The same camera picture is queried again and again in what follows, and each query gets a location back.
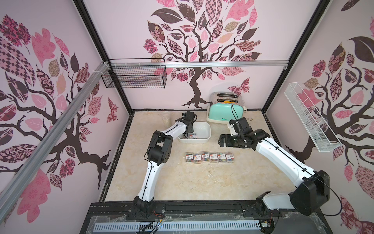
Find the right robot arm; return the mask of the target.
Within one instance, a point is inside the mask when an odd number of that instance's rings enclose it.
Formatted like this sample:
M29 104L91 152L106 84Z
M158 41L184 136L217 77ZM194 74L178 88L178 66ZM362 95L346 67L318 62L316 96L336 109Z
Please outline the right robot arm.
M229 134L221 134L220 147L250 150L268 159L291 181L290 192L268 191L258 196L256 206L259 215L272 210L295 210L309 216L326 204L337 193L330 186L330 176L323 170L316 171L283 149L263 129L252 129L245 117L239 117L235 105L229 106Z

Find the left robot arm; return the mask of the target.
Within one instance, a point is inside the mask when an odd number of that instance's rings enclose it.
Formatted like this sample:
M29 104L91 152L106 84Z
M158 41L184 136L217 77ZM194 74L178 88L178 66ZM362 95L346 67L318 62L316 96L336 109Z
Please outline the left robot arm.
M173 141L178 136L193 133L193 124L197 116L191 111L182 114L175 124L163 131L154 131L144 160L147 161L147 172L138 195L134 198L135 209L143 216L153 213L154 192L160 172L168 161Z

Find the paper clip box side-left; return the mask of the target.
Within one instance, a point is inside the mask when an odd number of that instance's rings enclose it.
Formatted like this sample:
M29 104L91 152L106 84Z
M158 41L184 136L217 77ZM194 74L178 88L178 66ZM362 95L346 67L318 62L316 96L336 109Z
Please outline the paper clip box side-left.
M201 155L201 153L194 153L193 154L193 161L194 161L195 164L202 163L202 155Z

